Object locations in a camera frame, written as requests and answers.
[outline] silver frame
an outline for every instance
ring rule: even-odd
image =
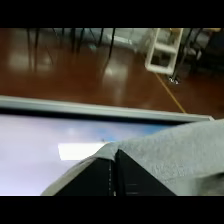
[[[0,96],[0,108],[179,122],[214,120],[213,117],[206,115],[182,114],[10,96]]]

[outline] wooden floor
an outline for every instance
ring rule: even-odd
[[[33,33],[28,40],[25,29],[0,29],[0,95],[224,117],[222,76],[193,75],[171,85],[128,49],[114,47],[108,60],[107,46],[84,45],[72,54],[54,34],[41,33],[37,50]]]

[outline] screen frame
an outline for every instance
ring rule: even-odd
[[[214,120],[212,116],[102,106],[64,101],[0,96],[0,114],[94,119],[127,122],[189,123]]]

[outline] black chair leg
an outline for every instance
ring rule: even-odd
[[[83,37],[84,37],[84,33],[85,33],[85,28],[82,28],[80,38],[79,38],[79,42],[78,42],[78,46],[77,46],[77,52],[78,53],[80,52],[80,48],[81,48],[81,45],[82,45],[82,40],[83,40]]]
[[[74,49],[75,49],[75,32],[76,32],[76,28],[72,28],[71,29],[72,52],[74,52]]]
[[[35,48],[38,46],[40,28],[36,28]]]
[[[112,32],[112,39],[111,39],[111,43],[110,43],[109,58],[110,58],[110,56],[111,56],[112,49],[113,49],[113,45],[114,45],[114,35],[115,35],[115,29],[116,29],[116,28],[113,28],[113,32]]]
[[[99,38],[99,41],[98,41],[98,47],[99,47],[99,46],[101,45],[101,43],[102,43],[103,32],[104,32],[104,28],[101,29],[100,38]]]

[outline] gray cloth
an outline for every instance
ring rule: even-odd
[[[203,178],[224,172],[224,120],[191,123],[143,138],[109,143],[90,158],[114,160],[118,149],[175,194],[198,195]]]

